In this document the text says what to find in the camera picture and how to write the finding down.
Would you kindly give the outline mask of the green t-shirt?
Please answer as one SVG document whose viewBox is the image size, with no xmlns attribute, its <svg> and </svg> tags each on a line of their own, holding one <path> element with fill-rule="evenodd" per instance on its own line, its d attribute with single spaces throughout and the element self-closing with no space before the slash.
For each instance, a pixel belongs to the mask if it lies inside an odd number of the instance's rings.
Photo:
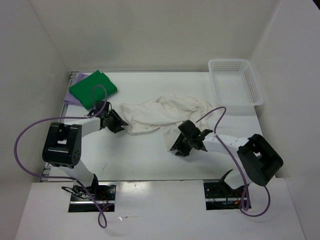
<svg viewBox="0 0 320 240">
<path fill-rule="evenodd" d="M 99 70 L 96 70 L 69 88 L 69 93 L 86 110 L 92 109 L 96 101 L 102 101 L 117 91 L 116 85 Z"/>
</svg>

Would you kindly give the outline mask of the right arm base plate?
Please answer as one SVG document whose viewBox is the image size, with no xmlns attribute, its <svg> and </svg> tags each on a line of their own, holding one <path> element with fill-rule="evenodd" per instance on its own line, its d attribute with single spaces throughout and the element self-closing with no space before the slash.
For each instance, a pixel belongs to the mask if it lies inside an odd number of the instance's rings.
<svg viewBox="0 0 320 240">
<path fill-rule="evenodd" d="M 244 186 L 232 189 L 222 179 L 203 181 L 206 210 L 239 209 Z"/>
</svg>

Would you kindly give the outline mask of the purple t-shirt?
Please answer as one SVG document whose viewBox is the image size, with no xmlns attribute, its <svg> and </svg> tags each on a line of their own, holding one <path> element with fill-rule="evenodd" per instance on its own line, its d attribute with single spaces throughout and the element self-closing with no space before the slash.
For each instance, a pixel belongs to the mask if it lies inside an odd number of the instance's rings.
<svg viewBox="0 0 320 240">
<path fill-rule="evenodd" d="M 66 105 L 82 106 L 81 102 L 70 93 L 70 87 L 87 78 L 89 75 L 82 72 L 74 72 L 70 76 L 69 86 L 66 90 L 63 102 Z"/>
</svg>

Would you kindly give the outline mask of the white t-shirt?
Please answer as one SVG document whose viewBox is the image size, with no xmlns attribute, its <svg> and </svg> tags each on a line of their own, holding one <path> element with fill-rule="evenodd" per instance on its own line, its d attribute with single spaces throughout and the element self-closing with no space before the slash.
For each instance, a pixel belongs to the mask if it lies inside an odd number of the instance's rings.
<svg viewBox="0 0 320 240">
<path fill-rule="evenodd" d="M 212 106 L 208 101 L 190 96 L 160 96 L 141 104 L 120 105 L 121 115 L 128 124 L 125 130 L 130 135 L 146 135 L 159 131 L 164 148 L 168 152 L 174 145 L 180 131 L 178 126 L 186 120 L 195 123 L 200 130 L 208 129 L 205 119 Z"/>
</svg>

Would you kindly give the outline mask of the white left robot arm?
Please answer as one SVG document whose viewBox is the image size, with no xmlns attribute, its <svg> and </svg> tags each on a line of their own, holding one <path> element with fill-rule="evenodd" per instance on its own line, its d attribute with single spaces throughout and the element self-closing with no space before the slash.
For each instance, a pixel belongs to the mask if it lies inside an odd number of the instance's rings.
<svg viewBox="0 0 320 240">
<path fill-rule="evenodd" d="M 112 109 L 110 102 L 97 101 L 84 118 L 67 123 L 51 123 L 42 159 L 53 167 L 61 169 L 74 181 L 74 187 L 64 188 L 65 191 L 82 199 L 98 199 L 107 191 L 99 184 L 98 177 L 89 171 L 81 160 L 82 138 L 105 128 L 118 133 L 127 125 Z"/>
</svg>

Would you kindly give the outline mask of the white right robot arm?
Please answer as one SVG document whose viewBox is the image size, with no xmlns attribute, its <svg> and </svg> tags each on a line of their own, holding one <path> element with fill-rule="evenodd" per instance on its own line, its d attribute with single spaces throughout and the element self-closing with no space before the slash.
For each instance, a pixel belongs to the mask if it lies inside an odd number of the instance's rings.
<svg viewBox="0 0 320 240">
<path fill-rule="evenodd" d="M 218 124 L 227 109 L 215 108 L 221 115 L 210 127 L 206 119 L 212 110 L 193 106 L 182 107 L 142 106 L 123 104 L 120 115 L 124 117 L 131 135 L 160 131 L 165 150 L 176 158 L 188 158 L 192 152 L 228 155 L 237 172 L 219 184 L 225 197 L 232 196 L 237 188 L 256 184 L 266 187 L 284 161 L 260 134 L 252 136 L 227 135 L 218 132 Z"/>
</svg>

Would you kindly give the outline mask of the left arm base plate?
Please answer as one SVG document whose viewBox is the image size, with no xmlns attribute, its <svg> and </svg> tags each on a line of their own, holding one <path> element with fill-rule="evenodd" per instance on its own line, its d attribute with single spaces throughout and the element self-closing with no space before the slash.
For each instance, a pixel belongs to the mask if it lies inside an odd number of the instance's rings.
<svg viewBox="0 0 320 240">
<path fill-rule="evenodd" d="M 81 186 L 62 186 L 61 189 L 71 194 L 68 208 L 69 213 L 99 212 L 92 198 Z M 115 211 L 116 189 L 117 184 L 115 182 L 100 182 L 98 186 L 87 187 L 90 195 L 104 212 Z"/>
</svg>

